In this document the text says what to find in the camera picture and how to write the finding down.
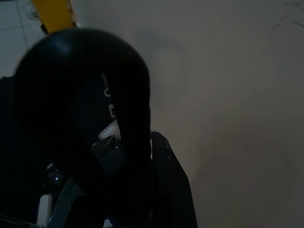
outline white wall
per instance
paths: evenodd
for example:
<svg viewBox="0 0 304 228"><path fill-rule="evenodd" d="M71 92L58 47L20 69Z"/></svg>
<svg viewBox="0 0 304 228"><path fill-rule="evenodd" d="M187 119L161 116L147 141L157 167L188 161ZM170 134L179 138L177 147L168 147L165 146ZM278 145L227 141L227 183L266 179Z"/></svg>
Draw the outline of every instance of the white wall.
<svg viewBox="0 0 304 228"><path fill-rule="evenodd" d="M304 2L205 1L73 3L145 59L199 227L303 227Z"/></svg>

